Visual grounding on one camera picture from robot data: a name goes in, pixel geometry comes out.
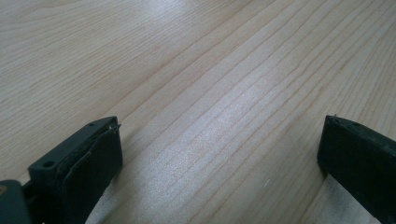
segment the wooden table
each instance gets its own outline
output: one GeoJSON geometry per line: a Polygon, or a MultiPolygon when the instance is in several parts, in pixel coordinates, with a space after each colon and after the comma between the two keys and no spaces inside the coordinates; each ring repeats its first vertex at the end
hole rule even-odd
{"type": "Polygon", "coordinates": [[[88,223],[376,223],[316,154],[325,115],[396,138],[394,0],[0,3],[0,177],[118,116],[88,223]]]}

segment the black plastic part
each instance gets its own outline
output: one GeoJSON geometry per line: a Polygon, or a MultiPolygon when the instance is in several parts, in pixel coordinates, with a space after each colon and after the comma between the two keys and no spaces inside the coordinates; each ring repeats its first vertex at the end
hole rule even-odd
{"type": "Polygon", "coordinates": [[[46,207],[45,223],[85,223],[122,166],[116,117],[74,133],[29,167],[33,191],[46,207]]]}
{"type": "Polygon", "coordinates": [[[20,182],[0,181],[0,223],[32,224],[20,182]]]}
{"type": "Polygon", "coordinates": [[[327,116],[318,164],[381,223],[396,222],[396,142],[354,121],[327,116]]]}

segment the light wood tabletop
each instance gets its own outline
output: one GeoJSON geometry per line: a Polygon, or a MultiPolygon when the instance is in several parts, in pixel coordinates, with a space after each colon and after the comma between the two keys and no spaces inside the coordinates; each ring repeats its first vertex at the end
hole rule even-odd
{"type": "Polygon", "coordinates": [[[394,0],[2,0],[0,178],[117,116],[87,223],[378,223],[316,156],[326,115],[396,139],[395,21],[394,0]]]}

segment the screw hole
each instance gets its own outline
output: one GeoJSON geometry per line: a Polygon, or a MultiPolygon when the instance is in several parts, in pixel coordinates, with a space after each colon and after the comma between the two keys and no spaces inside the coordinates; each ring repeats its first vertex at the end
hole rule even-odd
{"type": "Polygon", "coordinates": [[[46,162],[44,162],[43,166],[46,167],[46,168],[50,168],[54,164],[55,164],[54,161],[46,161],[46,162]]]}
{"type": "Polygon", "coordinates": [[[1,185],[0,186],[0,195],[3,194],[6,191],[7,191],[7,186],[6,185],[1,185]]]}

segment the clamp jaw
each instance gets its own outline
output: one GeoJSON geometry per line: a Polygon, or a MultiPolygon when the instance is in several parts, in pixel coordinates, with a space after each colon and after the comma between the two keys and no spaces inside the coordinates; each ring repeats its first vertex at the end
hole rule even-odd
{"type": "Polygon", "coordinates": [[[91,122],[30,165],[25,185],[0,181],[0,223],[85,223],[122,166],[119,127],[91,122]]]}
{"type": "Polygon", "coordinates": [[[396,223],[396,142],[357,122],[327,116],[318,164],[381,223],[396,223]]]}

